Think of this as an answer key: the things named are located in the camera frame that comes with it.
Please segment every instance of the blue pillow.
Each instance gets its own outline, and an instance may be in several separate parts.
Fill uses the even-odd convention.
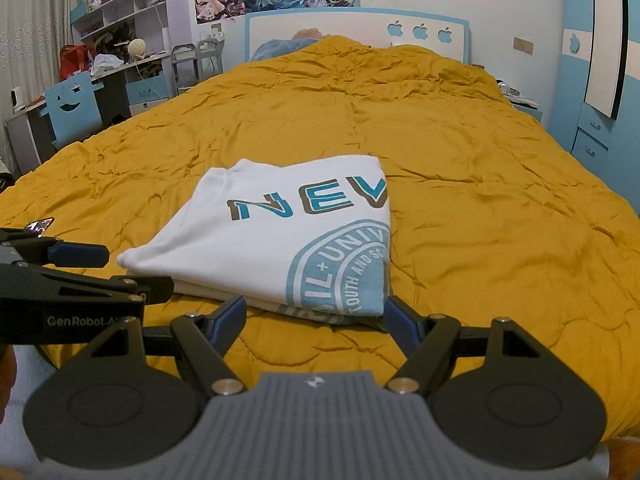
[[[255,51],[250,61],[262,61],[271,59],[272,57],[284,56],[291,54],[301,48],[305,48],[317,40],[312,38],[301,38],[299,40],[269,40],[261,44]]]

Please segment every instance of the red bag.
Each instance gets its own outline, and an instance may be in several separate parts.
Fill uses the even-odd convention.
[[[60,81],[71,77],[78,70],[90,69],[89,53],[95,59],[93,45],[65,45],[60,49]]]

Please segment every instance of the yellow bedspread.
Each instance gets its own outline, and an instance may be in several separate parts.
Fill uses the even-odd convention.
[[[382,162],[398,296],[465,324],[513,317],[602,396],[606,436],[640,431],[640,221],[484,71],[419,47],[331,37],[239,66],[61,150],[0,196],[0,225],[54,216],[48,235],[110,248],[107,267],[86,270],[107,277],[210,167],[344,153]],[[145,323],[213,307],[174,296]],[[58,365],[77,350],[48,349]],[[404,358],[373,330],[252,310],[226,362],[247,384],[263,370],[358,368],[383,383]]]

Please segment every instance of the patterned curtain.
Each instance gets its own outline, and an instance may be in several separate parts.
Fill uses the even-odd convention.
[[[69,0],[0,0],[0,118],[13,114],[10,91],[21,86],[25,102],[60,80],[60,48],[72,43]],[[4,128],[0,158],[17,174]]]

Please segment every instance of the white wardrobe panel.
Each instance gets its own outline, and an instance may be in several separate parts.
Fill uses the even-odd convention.
[[[611,117],[622,54],[622,0],[594,0],[591,69],[585,101]]]

